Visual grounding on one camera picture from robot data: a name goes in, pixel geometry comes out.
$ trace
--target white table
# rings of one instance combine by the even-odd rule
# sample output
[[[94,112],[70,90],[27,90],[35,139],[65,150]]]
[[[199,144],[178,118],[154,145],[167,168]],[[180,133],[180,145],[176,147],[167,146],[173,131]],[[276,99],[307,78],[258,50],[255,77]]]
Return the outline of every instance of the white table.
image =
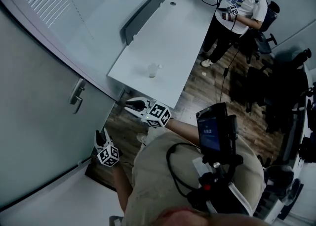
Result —
[[[313,80],[312,80],[312,76],[308,70],[308,68],[306,67],[306,65],[304,64],[304,70],[307,76],[307,81],[308,81],[308,87],[313,87]],[[303,123],[303,130],[302,130],[302,134],[301,134],[301,139],[300,139],[300,144],[303,141],[304,137],[311,137],[311,129],[308,127],[308,120],[307,120],[307,112],[306,112],[306,106],[307,106],[307,101],[311,100],[311,102],[313,103],[313,97],[305,97],[305,117],[304,117],[304,123]],[[302,167],[304,164],[304,160],[300,160],[299,155],[297,154],[295,157],[295,160],[293,162],[293,171],[294,171],[294,178],[297,179],[301,173]],[[274,206],[271,208],[271,210],[269,211],[268,215],[266,216],[266,218],[264,219],[265,222],[272,224],[275,219],[277,218],[277,216],[279,215],[279,213],[281,212],[281,210],[283,209],[284,204],[280,201],[277,200],[276,203],[274,204]]]
[[[166,0],[125,48],[108,75],[174,108],[214,11],[215,6],[201,0]],[[148,76],[152,63],[163,66],[155,78]]]

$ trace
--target human arm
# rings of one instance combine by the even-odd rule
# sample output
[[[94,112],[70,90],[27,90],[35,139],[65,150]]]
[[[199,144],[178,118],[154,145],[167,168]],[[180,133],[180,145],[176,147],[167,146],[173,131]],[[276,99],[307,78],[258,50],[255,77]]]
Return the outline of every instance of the human arm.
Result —
[[[265,20],[268,10],[268,4],[266,0],[259,0],[253,8],[253,18],[246,18],[242,15],[238,15],[236,20],[240,23],[259,30],[262,26],[263,21]]]
[[[194,145],[199,146],[198,128],[196,126],[170,119],[165,127]]]
[[[259,30],[262,26],[262,21],[259,21],[259,20],[256,20],[256,19],[250,19],[250,18],[246,18],[242,15],[238,15],[236,17],[236,20],[239,21],[240,23],[248,26],[248,27],[251,27],[251,28],[254,28],[254,29],[257,29]]]
[[[120,164],[120,162],[117,162],[113,167],[112,167],[112,174],[114,178],[114,186],[117,190],[118,194],[118,201],[119,205],[122,208],[123,212],[125,213],[126,207],[127,207],[127,202],[128,198],[132,194],[133,187],[130,184],[127,175]]]

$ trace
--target door handle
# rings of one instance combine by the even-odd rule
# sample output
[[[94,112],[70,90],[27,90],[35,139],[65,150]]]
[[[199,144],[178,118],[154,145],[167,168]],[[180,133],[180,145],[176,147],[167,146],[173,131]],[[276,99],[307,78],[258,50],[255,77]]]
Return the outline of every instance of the door handle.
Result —
[[[74,114],[78,113],[79,108],[81,107],[81,104],[83,102],[83,99],[81,97],[75,96],[75,98],[79,101],[79,104],[78,104],[76,110],[74,111]]]
[[[77,103],[77,101],[79,102],[76,110],[73,112],[73,114],[78,113],[81,104],[83,102],[83,99],[80,97],[81,92],[84,90],[84,86],[85,86],[86,80],[83,78],[79,78],[78,82],[76,83],[70,98],[68,100],[70,105],[75,105]]]

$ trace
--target monitor screen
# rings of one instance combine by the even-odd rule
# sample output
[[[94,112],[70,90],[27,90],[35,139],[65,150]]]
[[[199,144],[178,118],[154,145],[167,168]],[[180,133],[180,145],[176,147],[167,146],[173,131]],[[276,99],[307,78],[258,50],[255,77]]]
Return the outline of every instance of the monitor screen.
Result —
[[[201,146],[220,151],[216,118],[200,119],[197,124]]]

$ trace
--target person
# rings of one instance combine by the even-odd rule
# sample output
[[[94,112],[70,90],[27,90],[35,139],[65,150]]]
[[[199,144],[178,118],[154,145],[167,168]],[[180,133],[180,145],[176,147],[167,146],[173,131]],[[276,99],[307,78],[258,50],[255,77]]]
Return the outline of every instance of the person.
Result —
[[[149,128],[147,136],[138,135],[137,139],[143,145],[134,160],[132,185],[120,162],[112,167],[124,217],[110,217],[110,226],[117,225],[114,219],[123,226],[266,226],[253,217],[198,212],[178,192],[167,166],[166,153],[179,142],[199,146],[197,127],[170,119],[166,128]],[[241,139],[237,139],[237,154],[243,157],[244,163],[236,167],[233,181],[254,212],[266,186],[263,168]],[[198,187],[199,175],[192,160],[201,156],[196,148],[179,145],[170,157],[174,173],[190,186]],[[183,193],[189,193],[181,184],[180,188]]]
[[[236,5],[237,16],[219,10],[228,8],[230,5]],[[207,58],[200,63],[202,67],[209,67],[217,62],[249,27],[259,30],[265,19],[268,4],[266,0],[222,0],[218,8],[208,28],[204,46],[200,51],[200,54]],[[207,57],[207,53],[216,40],[216,48]]]

